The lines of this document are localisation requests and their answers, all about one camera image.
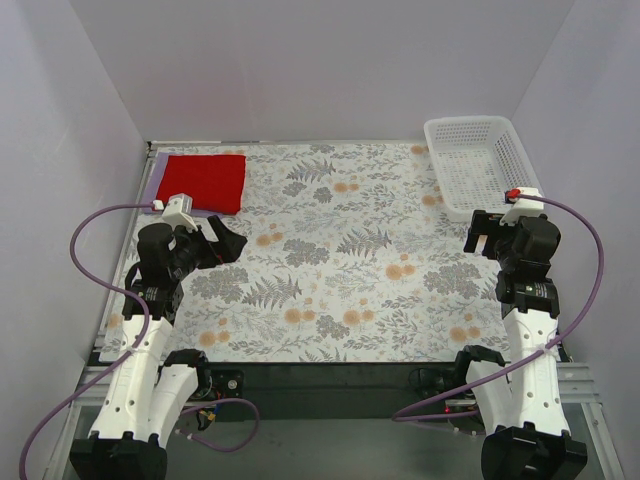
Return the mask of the red t shirt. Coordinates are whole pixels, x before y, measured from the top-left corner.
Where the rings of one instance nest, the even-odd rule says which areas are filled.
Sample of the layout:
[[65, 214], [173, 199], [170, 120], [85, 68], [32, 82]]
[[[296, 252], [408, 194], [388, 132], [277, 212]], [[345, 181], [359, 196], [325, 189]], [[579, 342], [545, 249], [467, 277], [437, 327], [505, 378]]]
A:
[[197, 209], [235, 215], [242, 207], [246, 163], [239, 154], [171, 155], [157, 199], [166, 202], [184, 187]]

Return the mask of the white plastic basket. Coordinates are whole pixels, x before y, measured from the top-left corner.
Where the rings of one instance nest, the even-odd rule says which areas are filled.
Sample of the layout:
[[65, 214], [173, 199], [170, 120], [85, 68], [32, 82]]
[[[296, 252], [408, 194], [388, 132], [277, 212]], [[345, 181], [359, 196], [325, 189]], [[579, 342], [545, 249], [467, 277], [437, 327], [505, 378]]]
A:
[[477, 209], [504, 213], [504, 193], [542, 187], [510, 120], [473, 115], [424, 124], [431, 163], [453, 222], [469, 223]]

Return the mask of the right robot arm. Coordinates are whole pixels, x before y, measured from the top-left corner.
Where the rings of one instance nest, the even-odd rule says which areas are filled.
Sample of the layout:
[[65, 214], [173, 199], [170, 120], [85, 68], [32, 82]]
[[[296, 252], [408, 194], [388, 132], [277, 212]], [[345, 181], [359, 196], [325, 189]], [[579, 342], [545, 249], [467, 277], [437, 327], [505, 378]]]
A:
[[486, 437], [485, 479], [575, 479], [588, 463], [573, 438], [559, 391], [557, 360], [549, 348], [558, 327], [559, 297], [547, 274], [561, 234], [545, 214], [511, 222], [473, 213], [464, 250], [500, 265], [496, 298], [510, 348], [509, 362], [481, 346], [464, 348], [452, 373], [454, 389], [475, 397]]

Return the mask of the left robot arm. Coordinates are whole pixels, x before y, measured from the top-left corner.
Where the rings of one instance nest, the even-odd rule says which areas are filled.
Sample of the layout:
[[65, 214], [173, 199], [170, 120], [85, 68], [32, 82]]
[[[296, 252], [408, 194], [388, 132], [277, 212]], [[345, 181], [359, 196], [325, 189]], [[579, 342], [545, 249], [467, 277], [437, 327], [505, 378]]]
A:
[[163, 220], [138, 233], [138, 261], [125, 278], [120, 358], [103, 405], [69, 460], [81, 479], [162, 479], [166, 444], [189, 399], [213, 386], [204, 352], [163, 353], [183, 298], [182, 282], [196, 270], [237, 261], [247, 240], [216, 216], [216, 238], [185, 220]]

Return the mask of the folded purple t shirt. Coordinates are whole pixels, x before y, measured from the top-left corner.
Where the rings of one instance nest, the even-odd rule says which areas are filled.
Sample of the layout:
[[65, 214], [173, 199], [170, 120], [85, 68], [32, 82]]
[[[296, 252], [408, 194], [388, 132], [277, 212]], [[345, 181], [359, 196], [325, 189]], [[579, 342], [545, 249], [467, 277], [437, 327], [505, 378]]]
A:
[[[159, 152], [155, 158], [153, 166], [150, 170], [146, 186], [142, 193], [141, 202], [151, 203], [157, 199], [157, 194], [160, 189], [160, 185], [165, 176], [165, 171], [169, 163], [169, 157], [171, 153]], [[206, 218], [211, 215], [216, 215], [216, 212], [197, 209], [195, 205], [195, 196], [192, 193], [188, 193], [184, 187], [181, 187], [176, 194], [186, 194], [191, 197], [191, 210], [190, 215], [193, 217]]]

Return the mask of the floral table cloth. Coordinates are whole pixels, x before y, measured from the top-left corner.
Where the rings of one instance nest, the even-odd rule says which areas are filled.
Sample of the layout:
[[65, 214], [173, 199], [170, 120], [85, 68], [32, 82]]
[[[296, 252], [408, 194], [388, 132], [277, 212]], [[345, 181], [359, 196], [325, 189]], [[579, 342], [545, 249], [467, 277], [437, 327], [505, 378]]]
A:
[[448, 362], [509, 350], [497, 265], [463, 250], [422, 144], [253, 145], [241, 211], [248, 242], [198, 270], [166, 350], [215, 362]]

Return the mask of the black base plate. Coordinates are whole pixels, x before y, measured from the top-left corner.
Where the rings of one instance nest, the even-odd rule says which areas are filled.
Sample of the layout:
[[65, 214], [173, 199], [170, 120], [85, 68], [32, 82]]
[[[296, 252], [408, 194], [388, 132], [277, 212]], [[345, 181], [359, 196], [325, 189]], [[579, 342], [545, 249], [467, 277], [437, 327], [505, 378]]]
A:
[[444, 363], [210, 363], [208, 398], [243, 398], [266, 420], [388, 419], [452, 387]]

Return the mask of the aluminium frame rail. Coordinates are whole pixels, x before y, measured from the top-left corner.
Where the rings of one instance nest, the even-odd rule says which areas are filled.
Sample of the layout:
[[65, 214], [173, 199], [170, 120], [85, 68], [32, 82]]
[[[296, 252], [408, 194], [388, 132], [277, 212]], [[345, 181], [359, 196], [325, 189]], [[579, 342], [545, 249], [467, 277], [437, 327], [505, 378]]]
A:
[[[100, 379], [76, 399], [81, 405], [100, 406], [108, 392], [112, 373]], [[563, 404], [601, 403], [600, 390], [586, 363], [557, 363], [559, 392]]]

